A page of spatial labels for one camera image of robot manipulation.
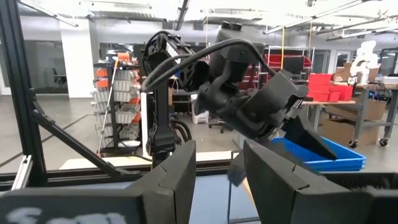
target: black frame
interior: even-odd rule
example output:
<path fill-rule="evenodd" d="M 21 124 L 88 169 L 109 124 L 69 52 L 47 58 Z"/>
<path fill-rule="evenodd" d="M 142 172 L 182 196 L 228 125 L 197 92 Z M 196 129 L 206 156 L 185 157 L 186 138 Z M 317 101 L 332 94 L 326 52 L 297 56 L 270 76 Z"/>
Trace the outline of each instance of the black frame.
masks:
<path fill-rule="evenodd" d="M 0 0 L 0 38 L 4 45 L 6 69 L 21 137 L 22 152 L 32 155 L 28 187 L 59 187 L 69 185 L 129 182 L 150 172 L 151 166 L 118 167 L 106 163 L 91 150 L 71 137 L 55 121 L 48 118 L 35 99 L 25 54 L 21 20 L 16 0 Z M 99 168 L 51 170 L 45 168 L 39 125 L 50 131 L 76 152 Z M 197 162 L 197 175 L 225 174 L 230 159 Z M 9 190 L 16 174 L 0 175 L 0 191 Z"/>

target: white robot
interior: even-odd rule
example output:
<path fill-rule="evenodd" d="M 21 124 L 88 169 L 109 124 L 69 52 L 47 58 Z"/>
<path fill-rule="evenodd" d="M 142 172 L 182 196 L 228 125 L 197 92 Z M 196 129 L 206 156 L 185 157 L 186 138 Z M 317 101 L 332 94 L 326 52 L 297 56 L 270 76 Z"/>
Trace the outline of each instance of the white robot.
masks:
<path fill-rule="evenodd" d="M 369 78 L 369 69 L 377 68 L 377 54 L 373 53 L 373 48 L 376 46 L 376 41 L 366 41 L 361 44 L 361 47 L 356 51 L 356 59 L 353 62 L 348 78 L 348 84 L 354 83 L 367 84 Z M 360 73 L 361 80 L 357 81 L 357 74 Z"/>

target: ceiling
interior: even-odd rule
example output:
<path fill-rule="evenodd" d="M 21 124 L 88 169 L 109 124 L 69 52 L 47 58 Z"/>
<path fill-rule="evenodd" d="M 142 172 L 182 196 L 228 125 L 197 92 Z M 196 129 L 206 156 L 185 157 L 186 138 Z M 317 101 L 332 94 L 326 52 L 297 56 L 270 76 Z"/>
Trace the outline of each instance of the ceiling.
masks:
<path fill-rule="evenodd" d="M 187 11 L 182 17 L 185 23 L 220 24 L 223 21 L 239 22 L 248 26 L 262 27 L 264 30 L 299 21 L 305 17 L 338 7 L 353 0 L 188 0 Z M 69 18 L 122 19 L 131 21 L 178 21 L 178 7 L 184 0 L 30 0 L 42 8 Z M 20 7 L 22 15 L 43 16 L 28 7 Z M 398 1 L 369 1 L 329 16 L 294 26 L 292 30 L 309 32 L 312 28 L 328 29 L 360 22 L 385 18 L 383 21 L 354 27 L 357 30 L 376 29 L 391 26 L 398 15 Z"/>

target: blue plastic bin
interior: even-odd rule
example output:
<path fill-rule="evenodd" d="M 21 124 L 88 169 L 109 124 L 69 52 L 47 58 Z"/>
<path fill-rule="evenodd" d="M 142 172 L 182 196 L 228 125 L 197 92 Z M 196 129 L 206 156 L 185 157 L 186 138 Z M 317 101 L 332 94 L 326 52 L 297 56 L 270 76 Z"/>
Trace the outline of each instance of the blue plastic bin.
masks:
<path fill-rule="evenodd" d="M 296 157 L 303 160 L 311 170 L 330 172 L 330 171 L 359 171 L 365 167 L 366 156 L 341 146 L 329 139 L 323 138 L 325 144 L 335 152 L 338 159 L 335 161 L 325 159 L 317 154 L 298 146 L 284 138 L 274 138 L 272 142 L 283 142 L 286 150 Z"/>

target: white bin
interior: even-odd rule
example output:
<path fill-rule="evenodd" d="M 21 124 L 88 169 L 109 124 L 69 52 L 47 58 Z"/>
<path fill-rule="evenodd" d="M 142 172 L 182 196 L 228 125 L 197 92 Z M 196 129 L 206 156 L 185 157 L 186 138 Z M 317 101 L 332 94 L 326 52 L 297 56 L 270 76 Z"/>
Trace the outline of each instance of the white bin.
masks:
<path fill-rule="evenodd" d="M 201 114 L 195 115 L 193 112 L 194 108 L 194 101 L 198 97 L 197 94 L 192 94 L 191 95 L 191 104 L 192 104 L 192 122 L 194 124 L 200 124 L 200 123 L 205 123 L 207 124 L 209 122 L 209 111 L 205 111 Z"/>

